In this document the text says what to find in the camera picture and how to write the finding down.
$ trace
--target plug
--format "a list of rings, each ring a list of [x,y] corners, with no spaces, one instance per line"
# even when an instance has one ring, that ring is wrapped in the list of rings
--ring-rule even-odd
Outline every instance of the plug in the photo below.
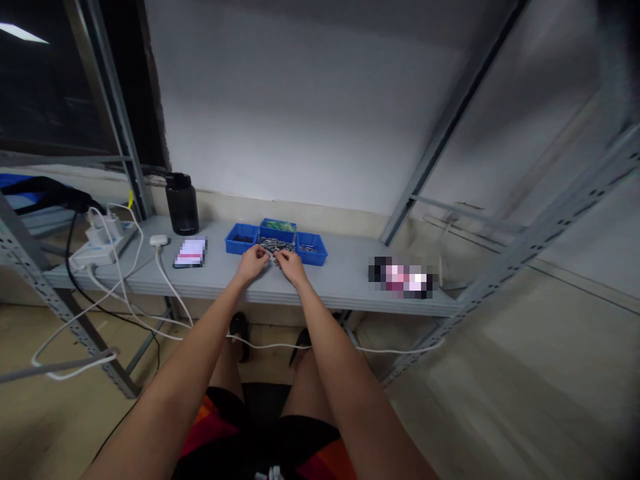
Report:
[[[125,232],[122,229],[122,222],[120,222],[120,219],[111,212],[108,212],[108,214],[104,218],[105,223],[107,224],[107,231],[109,232],[111,238],[114,241],[122,238]]]
[[[156,247],[156,248],[167,245],[168,243],[169,243],[169,237],[166,235],[153,235],[149,239],[150,246]]]
[[[86,232],[92,247],[103,247],[109,243],[109,234],[103,227],[90,226]]]

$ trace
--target bottle cap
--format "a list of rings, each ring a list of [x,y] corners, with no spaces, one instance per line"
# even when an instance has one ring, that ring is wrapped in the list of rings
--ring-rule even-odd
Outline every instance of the bottle cap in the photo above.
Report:
[[[184,173],[168,173],[166,180],[167,186],[172,188],[186,188],[191,186],[191,177]]]

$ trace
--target smartphone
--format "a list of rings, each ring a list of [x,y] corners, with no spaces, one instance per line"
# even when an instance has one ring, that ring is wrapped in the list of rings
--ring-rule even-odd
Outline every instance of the smartphone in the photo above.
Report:
[[[205,264],[207,238],[202,236],[186,237],[180,246],[180,252],[173,261],[173,268],[202,267]]]

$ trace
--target black water bottle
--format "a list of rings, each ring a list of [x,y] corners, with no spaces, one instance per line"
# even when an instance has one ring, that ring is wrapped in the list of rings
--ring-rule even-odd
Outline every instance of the black water bottle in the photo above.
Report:
[[[184,173],[168,173],[165,189],[173,231],[185,237],[198,233],[198,204],[191,177]]]

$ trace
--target white power strip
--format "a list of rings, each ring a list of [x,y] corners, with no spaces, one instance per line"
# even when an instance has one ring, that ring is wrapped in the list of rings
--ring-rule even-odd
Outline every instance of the white power strip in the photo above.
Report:
[[[113,239],[113,246],[118,255],[134,234],[135,224],[128,221],[122,222],[122,230],[122,237]],[[115,256],[111,243],[96,247],[91,242],[86,242],[69,258],[69,262],[75,270],[82,270],[88,265],[110,265],[115,262]]]

